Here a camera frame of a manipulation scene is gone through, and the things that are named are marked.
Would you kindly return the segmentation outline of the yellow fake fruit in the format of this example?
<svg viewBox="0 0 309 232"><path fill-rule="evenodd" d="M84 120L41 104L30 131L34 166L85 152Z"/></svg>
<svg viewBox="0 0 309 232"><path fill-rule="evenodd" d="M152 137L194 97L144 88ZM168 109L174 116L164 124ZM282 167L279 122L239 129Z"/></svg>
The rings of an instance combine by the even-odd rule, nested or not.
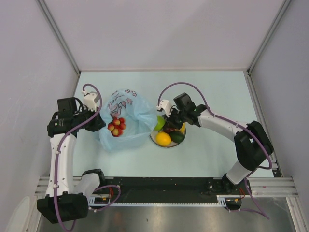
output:
<svg viewBox="0 0 309 232"><path fill-rule="evenodd" d="M185 123L182 124L182 127L179 129L179 131L180 131L182 134L185 134L185 131L186 131Z"/></svg>

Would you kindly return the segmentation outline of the red fake cherry bunch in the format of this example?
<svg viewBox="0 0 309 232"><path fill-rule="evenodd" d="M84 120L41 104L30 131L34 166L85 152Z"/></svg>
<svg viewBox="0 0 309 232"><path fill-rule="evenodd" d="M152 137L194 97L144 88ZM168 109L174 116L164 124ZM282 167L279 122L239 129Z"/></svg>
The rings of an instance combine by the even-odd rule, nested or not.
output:
<svg viewBox="0 0 309 232"><path fill-rule="evenodd" d="M113 137L119 137L123 135L123 132L126 129L126 120L123 117L114 117L111 123L108 124L107 128Z"/></svg>

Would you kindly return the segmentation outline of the dark brown fake chestnut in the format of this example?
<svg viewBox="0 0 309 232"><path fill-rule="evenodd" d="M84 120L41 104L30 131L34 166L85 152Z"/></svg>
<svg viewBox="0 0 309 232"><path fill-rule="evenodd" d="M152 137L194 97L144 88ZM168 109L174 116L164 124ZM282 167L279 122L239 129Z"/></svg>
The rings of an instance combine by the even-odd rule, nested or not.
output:
<svg viewBox="0 0 309 232"><path fill-rule="evenodd" d="M163 132L165 132L165 133L171 133L173 131L176 131L176 129L173 128L173 127L166 126L166 127L163 128Z"/></svg>

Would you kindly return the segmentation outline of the green fake apple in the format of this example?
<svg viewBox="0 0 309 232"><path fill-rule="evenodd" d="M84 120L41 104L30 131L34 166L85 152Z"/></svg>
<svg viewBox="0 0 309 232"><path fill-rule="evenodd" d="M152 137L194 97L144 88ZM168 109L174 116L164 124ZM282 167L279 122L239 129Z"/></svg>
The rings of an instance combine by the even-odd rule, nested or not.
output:
<svg viewBox="0 0 309 232"><path fill-rule="evenodd" d="M155 126L154 130L155 131L160 131L164 127L166 121L163 116L157 116L157 125Z"/></svg>

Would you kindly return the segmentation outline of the green fake avocado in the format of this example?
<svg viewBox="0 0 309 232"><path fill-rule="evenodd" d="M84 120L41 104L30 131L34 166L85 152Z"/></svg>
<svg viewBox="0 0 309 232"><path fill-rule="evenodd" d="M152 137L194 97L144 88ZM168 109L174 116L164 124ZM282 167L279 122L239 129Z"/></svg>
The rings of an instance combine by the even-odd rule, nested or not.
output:
<svg viewBox="0 0 309 232"><path fill-rule="evenodd" d="M171 140L177 144L181 143L185 139L185 135L180 131L172 131L169 133Z"/></svg>

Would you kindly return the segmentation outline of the yellow fake lemon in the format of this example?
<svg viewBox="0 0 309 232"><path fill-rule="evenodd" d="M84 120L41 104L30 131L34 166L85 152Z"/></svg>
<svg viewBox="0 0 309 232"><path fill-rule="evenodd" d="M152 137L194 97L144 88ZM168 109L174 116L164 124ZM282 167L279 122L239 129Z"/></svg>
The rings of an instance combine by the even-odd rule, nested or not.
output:
<svg viewBox="0 0 309 232"><path fill-rule="evenodd" d="M172 142L169 134L165 133L165 132L159 132L155 138L156 142L158 145L160 146L169 146Z"/></svg>

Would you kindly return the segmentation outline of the round printed white plate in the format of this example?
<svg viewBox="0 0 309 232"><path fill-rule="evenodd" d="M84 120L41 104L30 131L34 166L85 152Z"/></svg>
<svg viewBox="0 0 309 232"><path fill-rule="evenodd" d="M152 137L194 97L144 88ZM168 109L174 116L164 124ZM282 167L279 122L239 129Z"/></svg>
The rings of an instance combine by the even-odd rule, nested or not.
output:
<svg viewBox="0 0 309 232"><path fill-rule="evenodd" d="M161 130L154 130L150 134L151 140L160 147L171 148L178 146L185 140L186 124L183 123L180 129L166 123Z"/></svg>

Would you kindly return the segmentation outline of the light blue printed plastic bag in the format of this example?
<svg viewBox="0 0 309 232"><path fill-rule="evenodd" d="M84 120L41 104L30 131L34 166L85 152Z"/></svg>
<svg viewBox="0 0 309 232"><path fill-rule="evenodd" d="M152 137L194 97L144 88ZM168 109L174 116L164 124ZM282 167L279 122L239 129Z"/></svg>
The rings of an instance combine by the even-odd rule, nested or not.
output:
<svg viewBox="0 0 309 232"><path fill-rule="evenodd" d="M115 91L103 104L100 116L108 125L114 118L123 118L126 128L115 137L107 126L99 130L102 147L109 152L141 146L156 127L156 109L151 103L131 89Z"/></svg>

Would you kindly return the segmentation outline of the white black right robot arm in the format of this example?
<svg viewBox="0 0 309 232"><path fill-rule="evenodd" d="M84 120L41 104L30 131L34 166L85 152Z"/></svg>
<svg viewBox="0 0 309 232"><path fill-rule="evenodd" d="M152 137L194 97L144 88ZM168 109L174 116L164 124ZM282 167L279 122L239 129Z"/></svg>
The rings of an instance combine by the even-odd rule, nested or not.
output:
<svg viewBox="0 0 309 232"><path fill-rule="evenodd" d="M240 183L261 168L264 160L269 160L273 145L263 126L257 122L239 123L213 113L205 104L195 105L186 93L174 98L175 106L168 100L161 100L158 111L164 111L167 123L179 129L183 123L212 130L235 144L237 161L222 177L223 189L234 194Z"/></svg>

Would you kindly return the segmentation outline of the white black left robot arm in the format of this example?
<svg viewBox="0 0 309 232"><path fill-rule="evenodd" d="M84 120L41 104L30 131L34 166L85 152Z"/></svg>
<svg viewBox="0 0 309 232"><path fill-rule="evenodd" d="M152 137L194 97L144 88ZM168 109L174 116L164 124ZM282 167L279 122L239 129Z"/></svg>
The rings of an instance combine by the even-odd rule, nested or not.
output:
<svg viewBox="0 0 309 232"><path fill-rule="evenodd" d="M56 111L47 125L51 144L49 184L43 199L37 201L38 211L52 224L85 218L93 192L106 187L101 169L85 171L81 181L73 183L73 153L79 130L98 132L106 126L99 115L100 97L95 92L57 100Z"/></svg>

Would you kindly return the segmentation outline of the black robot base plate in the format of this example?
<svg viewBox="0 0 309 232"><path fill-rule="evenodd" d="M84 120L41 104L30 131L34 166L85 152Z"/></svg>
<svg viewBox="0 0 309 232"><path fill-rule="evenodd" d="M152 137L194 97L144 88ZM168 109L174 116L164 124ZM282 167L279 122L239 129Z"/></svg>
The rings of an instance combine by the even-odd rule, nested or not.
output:
<svg viewBox="0 0 309 232"><path fill-rule="evenodd" d="M115 205L214 205L217 195L229 199L248 196L249 182L230 184L221 177L107 177L106 185L120 187Z"/></svg>

